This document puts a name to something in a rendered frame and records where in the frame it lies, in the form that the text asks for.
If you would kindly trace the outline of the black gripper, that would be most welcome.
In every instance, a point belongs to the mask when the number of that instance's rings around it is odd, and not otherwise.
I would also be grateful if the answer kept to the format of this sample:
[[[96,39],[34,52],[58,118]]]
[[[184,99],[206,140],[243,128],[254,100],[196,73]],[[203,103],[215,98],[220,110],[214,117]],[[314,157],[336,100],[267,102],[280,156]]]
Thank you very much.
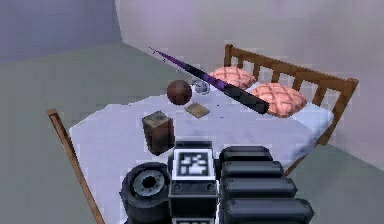
[[[171,224],[167,166],[147,162],[129,171],[119,192],[128,216],[124,224]]]

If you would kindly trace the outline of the brown box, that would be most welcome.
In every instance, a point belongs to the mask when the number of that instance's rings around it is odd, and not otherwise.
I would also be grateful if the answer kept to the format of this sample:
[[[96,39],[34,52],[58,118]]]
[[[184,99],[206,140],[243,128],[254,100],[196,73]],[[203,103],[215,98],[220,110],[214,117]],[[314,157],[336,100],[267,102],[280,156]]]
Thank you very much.
[[[142,119],[148,150],[159,156],[174,147],[175,135],[173,119],[162,111],[156,111]]]

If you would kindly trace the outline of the wooden bed with white sheet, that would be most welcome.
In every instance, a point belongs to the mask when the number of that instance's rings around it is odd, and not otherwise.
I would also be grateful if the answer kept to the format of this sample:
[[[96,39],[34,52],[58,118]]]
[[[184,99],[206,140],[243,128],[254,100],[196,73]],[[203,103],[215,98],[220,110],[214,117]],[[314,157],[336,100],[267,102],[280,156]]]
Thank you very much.
[[[326,144],[340,120],[357,81],[342,79],[289,64],[233,46],[225,49],[222,67],[237,67],[252,74],[256,83],[279,83],[300,92],[306,106],[287,118],[259,114],[210,85],[206,95],[196,93],[185,105],[175,105],[167,93],[127,105],[110,104],[71,128],[58,113],[49,118],[65,148],[97,224],[124,224],[127,220],[119,192],[127,173],[147,162],[167,163],[178,141],[209,141],[215,157],[229,146],[263,146],[283,175],[316,146]],[[196,118],[185,107],[199,103],[210,113]],[[173,119],[174,147],[156,156],[148,150],[142,119],[162,111]]]

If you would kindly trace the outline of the tan book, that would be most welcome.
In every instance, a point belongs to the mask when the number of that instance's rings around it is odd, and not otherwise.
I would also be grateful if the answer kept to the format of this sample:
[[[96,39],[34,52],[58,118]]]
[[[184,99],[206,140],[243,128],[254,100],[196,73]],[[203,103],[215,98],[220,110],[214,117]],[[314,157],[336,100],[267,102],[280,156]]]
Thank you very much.
[[[185,107],[185,110],[196,118],[201,118],[210,113],[210,111],[199,103],[192,103]]]

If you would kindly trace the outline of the brown basketball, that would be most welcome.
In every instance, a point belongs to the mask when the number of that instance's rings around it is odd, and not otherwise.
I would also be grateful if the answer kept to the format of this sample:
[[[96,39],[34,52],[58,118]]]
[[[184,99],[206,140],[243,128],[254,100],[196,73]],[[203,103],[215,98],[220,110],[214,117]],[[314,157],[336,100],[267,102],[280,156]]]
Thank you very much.
[[[185,105],[191,97],[191,86],[184,80],[174,80],[167,87],[167,98],[175,105]]]

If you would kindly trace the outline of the small grey round object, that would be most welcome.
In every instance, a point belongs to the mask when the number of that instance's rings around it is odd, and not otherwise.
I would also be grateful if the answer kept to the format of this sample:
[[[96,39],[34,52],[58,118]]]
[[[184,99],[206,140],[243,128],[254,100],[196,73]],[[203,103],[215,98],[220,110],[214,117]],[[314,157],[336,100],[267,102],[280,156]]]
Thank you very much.
[[[194,80],[192,86],[196,93],[206,95],[210,92],[210,85],[202,80]]]

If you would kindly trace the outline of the purple and black baseball bat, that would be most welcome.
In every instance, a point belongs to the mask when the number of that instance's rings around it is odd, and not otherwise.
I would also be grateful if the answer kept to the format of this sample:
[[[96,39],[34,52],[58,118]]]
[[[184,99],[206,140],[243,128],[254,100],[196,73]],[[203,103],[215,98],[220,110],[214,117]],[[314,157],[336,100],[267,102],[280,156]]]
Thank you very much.
[[[259,97],[252,95],[251,93],[241,89],[240,87],[236,87],[233,84],[229,84],[225,81],[214,78],[213,76],[207,74],[206,72],[188,63],[180,61],[170,55],[167,55],[161,51],[158,51],[156,49],[152,49],[152,51],[156,54],[161,55],[163,58],[169,60],[170,62],[174,63],[179,68],[188,72],[194,77],[197,77],[202,81],[205,81],[206,83],[212,85],[213,87],[221,91],[224,95],[232,98],[233,100],[248,107],[249,109],[259,114],[266,114],[268,112],[268,109],[270,106],[268,102],[260,99]]]

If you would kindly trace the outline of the pink quilted pillow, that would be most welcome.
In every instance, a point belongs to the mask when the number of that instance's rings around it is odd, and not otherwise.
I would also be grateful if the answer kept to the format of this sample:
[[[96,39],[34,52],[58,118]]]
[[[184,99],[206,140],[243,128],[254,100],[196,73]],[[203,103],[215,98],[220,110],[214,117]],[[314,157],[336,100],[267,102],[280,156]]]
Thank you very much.
[[[278,118],[287,118],[302,110],[306,98],[291,87],[279,83],[260,84],[250,93],[269,104],[267,113]]]
[[[211,72],[210,75],[243,90],[256,83],[256,79],[252,74],[237,67],[221,67]]]

